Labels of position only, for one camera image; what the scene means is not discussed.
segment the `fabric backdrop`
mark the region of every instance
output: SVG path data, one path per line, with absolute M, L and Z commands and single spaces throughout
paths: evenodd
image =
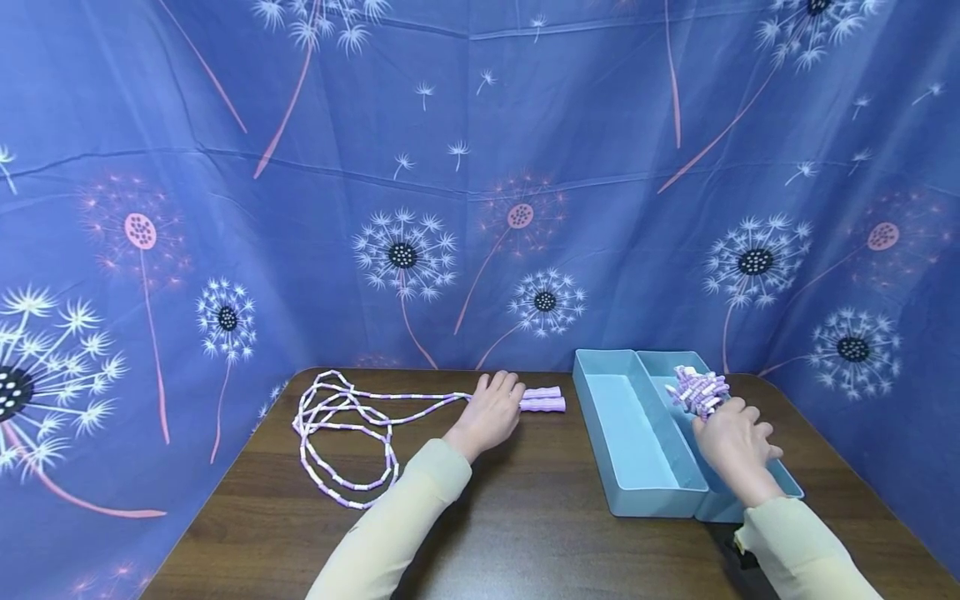
M 297 370 L 576 348 L 769 377 L 960 574 L 930 8 L 5 2 L 4 597 L 135 597 Z

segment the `beaded jump rope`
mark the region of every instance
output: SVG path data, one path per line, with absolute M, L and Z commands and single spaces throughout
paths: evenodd
M 693 367 L 676 367 L 678 387 L 663 386 L 673 397 L 673 403 L 684 411 L 706 421 L 730 398 L 730 386 L 723 375 L 713 371 L 697 373 Z
M 339 385 L 335 382 L 325 382 L 325 380 L 332 377 L 335 377 L 339 381 Z M 334 392 L 334 394 L 315 404 L 314 400 L 316 399 L 317 392 L 319 390 L 331 390 Z M 403 419 L 390 419 L 375 408 L 362 404 L 358 399 L 359 397 L 370 398 L 374 400 L 411 399 L 439 400 L 439 402 L 421 410 L 415 415 L 411 415 L 410 417 L 405 417 Z M 340 403 L 335 403 L 341 398 L 343 401 Z M 368 492 L 384 485 L 387 483 L 388 479 L 389 483 L 387 483 L 387 488 L 389 489 L 400 476 L 400 463 L 396 459 L 394 448 L 391 445 L 391 440 L 394 436 L 394 425 L 402 425 L 403 423 L 417 420 L 420 417 L 429 415 L 438 408 L 461 399 L 469 400 L 470 394 L 465 394 L 463 392 L 455 392 L 452 394 L 372 394 L 370 392 L 361 392 L 357 390 L 352 383 L 347 381 L 347 379 L 339 371 L 331 370 L 322 372 L 317 375 L 317 377 L 313 380 L 313 384 L 307 388 L 306 392 L 300 396 L 300 406 L 293 422 L 291 423 L 294 431 L 300 435 L 300 464 L 303 465 L 303 469 L 306 470 L 308 475 L 310 475 L 310 478 L 313 479 L 315 484 L 317 484 L 317 488 L 319 488 L 321 492 L 336 500 L 336 502 L 341 506 L 365 511 L 369 509 L 374 502 L 376 502 L 376 498 L 369 502 L 354 502 L 352 500 L 347 500 L 336 490 L 331 489 L 326 483 L 324 483 L 324 480 L 321 479 L 320 475 L 317 474 L 317 471 L 314 470 L 310 459 L 313 459 L 314 463 L 326 471 L 326 474 L 329 475 L 334 483 L 343 486 L 348 490 L 353 490 L 355 492 Z M 520 401 L 520 410 L 527 412 L 562 413 L 566 411 L 566 402 L 564 397 L 561 396 L 560 388 L 558 387 L 537 388 L 533 390 L 527 390 L 526 393 L 524 393 L 523 399 Z M 379 433 L 369 429 L 366 425 L 330 422 L 330 420 L 337 413 L 348 411 L 355 411 L 370 425 L 386 427 L 386 435 L 380 435 Z M 383 454 L 385 458 L 383 474 L 380 475 L 379 479 L 368 484 L 356 484 L 341 477 L 337 473 L 336 469 L 334 469 L 323 458 L 321 458 L 316 448 L 314 448 L 313 444 L 310 443 L 310 436 L 321 429 L 359 431 L 360 433 L 368 435 L 375 440 L 379 440 L 383 444 Z

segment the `table surface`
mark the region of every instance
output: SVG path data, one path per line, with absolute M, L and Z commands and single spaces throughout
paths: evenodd
M 290 422 L 300 393 L 322 371 L 301 372 L 290 382 L 145 591 L 145 600 L 305 596 L 360 517 L 322 495 L 300 466 Z M 476 382 L 474 372 L 344 374 L 358 390 L 386 394 L 471 392 Z M 394 598 L 739 597 L 703 524 L 610 514 L 572 377 L 524 373 L 521 379 L 529 387 L 560 385 L 567 412 L 524 414 L 514 436 L 477 461 L 463 496 L 434 526 Z M 749 398 L 774 424 L 783 461 L 808 504 L 886 600 L 960 597 L 957 583 L 781 392 L 752 375 L 728 380 L 735 394 Z M 386 409 L 385 404 L 371 402 L 396 418 L 418 412 L 424 401 L 392 400 Z M 427 440 L 441 437 L 461 410 L 454 403 L 395 428 L 401 463 Z M 383 447 L 368 436 L 324 432 L 313 444 L 349 480 L 372 481 L 383 470 Z

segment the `light blue box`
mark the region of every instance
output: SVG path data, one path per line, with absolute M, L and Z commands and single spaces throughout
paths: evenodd
M 696 352 L 576 352 L 573 380 L 611 513 L 742 523 L 743 505 L 700 454 L 694 417 L 664 388 L 676 387 L 679 366 L 709 371 Z M 767 467 L 787 495 L 804 497 L 779 460 Z

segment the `sleeve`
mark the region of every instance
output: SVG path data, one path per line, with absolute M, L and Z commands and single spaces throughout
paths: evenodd
M 747 509 L 737 545 L 756 556 L 781 600 L 880 600 L 847 549 L 809 507 L 775 498 Z
M 467 486 L 470 464 L 430 440 L 326 561 L 307 600 L 387 600 L 434 522 Z

